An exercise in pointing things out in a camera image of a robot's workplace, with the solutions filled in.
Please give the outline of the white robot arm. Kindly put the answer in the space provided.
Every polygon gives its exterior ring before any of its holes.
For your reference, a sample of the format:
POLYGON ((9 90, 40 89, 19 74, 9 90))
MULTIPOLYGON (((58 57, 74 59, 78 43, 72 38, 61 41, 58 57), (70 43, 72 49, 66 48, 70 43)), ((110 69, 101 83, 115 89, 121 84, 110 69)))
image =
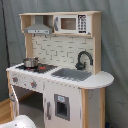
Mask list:
POLYGON ((19 115, 14 120, 0 124, 0 128, 37 128, 35 123, 26 115, 19 115))

